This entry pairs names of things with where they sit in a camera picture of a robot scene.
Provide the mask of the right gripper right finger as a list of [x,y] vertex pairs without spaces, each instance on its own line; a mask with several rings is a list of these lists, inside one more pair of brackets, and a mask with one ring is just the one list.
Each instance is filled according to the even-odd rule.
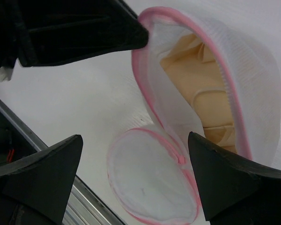
[[227,151],[190,132],[188,149],[206,221],[281,225],[281,170]]

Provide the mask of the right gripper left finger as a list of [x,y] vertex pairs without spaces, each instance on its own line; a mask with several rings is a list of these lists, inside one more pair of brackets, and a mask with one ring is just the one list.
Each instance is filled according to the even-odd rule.
[[81,158],[73,135],[0,166],[0,225],[60,225]]

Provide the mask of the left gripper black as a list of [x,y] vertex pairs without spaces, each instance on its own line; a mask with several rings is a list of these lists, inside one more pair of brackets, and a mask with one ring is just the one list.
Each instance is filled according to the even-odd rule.
[[148,36],[122,0],[0,0],[0,81],[11,80],[17,58],[24,67],[60,66],[141,49]]

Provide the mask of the white mesh laundry bag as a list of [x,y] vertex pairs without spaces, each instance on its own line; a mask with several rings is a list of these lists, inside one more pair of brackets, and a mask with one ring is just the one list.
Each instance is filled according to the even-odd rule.
[[191,33],[209,47],[234,120],[236,154],[263,165],[272,163],[280,138],[280,74],[266,46],[200,11],[151,7],[139,22],[149,31],[149,41],[132,51],[132,68],[153,123],[126,131],[111,145],[108,179],[122,207],[140,222],[189,225],[201,202],[187,139],[190,132],[205,134],[161,59]]

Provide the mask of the beige bra inside bag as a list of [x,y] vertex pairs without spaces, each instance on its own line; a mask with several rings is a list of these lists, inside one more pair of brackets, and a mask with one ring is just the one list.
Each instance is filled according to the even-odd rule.
[[184,35],[160,65],[200,118],[205,137],[236,153],[234,120],[219,66],[209,47],[193,33]]

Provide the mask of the aluminium rail frame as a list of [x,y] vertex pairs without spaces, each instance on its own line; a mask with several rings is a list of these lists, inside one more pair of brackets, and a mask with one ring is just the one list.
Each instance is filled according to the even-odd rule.
[[0,100],[0,225],[121,225],[77,176],[83,139],[47,146]]

